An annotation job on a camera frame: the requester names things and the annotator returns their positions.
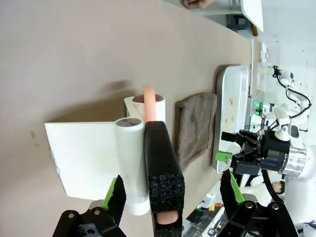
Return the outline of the person bare hand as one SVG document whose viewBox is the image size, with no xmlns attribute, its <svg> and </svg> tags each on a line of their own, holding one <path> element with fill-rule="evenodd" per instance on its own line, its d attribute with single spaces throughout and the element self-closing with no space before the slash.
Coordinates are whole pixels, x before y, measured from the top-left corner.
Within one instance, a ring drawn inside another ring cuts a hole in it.
<svg viewBox="0 0 316 237">
<path fill-rule="evenodd" d="M 186 9 L 204 9 L 215 0 L 179 0 L 179 2 Z"/>
</svg>

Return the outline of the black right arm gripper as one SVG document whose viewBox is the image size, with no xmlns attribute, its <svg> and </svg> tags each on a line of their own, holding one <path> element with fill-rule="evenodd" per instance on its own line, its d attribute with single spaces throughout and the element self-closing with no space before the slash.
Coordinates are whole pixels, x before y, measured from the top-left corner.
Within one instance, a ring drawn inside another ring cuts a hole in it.
<svg viewBox="0 0 316 237">
<path fill-rule="evenodd" d="M 221 139 L 224 141 L 237 143 L 241 148 L 244 144 L 253 148 L 261 146 L 261 155 L 263 159 L 259 162 L 255 151 L 242 151 L 237 154 L 217 151 L 215 159 L 225 162 L 233 169 L 235 174 L 257 175 L 260 169 L 280 171 L 285 156 L 289 152 L 290 141 L 281 141 L 275 137 L 275 132 L 265 130 L 264 136 L 259 141 L 258 133 L 240 130 L 237 133 L 222 132 Z"/>
</svg>

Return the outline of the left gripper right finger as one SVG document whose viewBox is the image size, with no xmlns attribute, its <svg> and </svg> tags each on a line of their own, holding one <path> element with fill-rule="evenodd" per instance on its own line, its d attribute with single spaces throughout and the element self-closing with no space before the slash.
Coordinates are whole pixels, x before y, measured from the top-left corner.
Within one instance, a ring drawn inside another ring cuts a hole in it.
<svg viewBox="0 0 316 237">
<path fill-rule="evenodd" d="M 220 193 L 228 223 L 221 229 L 221 237 L 295 237 L 296 228 L 282 202 L 264 207 L 244 200 L 229 170 L 224 171 Z"/>
</svg>

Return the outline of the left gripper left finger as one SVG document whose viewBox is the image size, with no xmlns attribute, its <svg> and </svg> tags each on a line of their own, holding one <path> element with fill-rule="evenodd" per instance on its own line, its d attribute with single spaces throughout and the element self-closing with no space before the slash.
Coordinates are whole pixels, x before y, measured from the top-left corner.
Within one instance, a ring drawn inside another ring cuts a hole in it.
<svg viewBox="0 0 316 237">
<path fill-rule="evenodd" d="M 120 175 L 111 182 L 101 206 L 85 213 L 66 210 L 61 214 L 54 237 L 124 237 L 119 227 L 126 202 L 126 192 Z"/>
</svg>

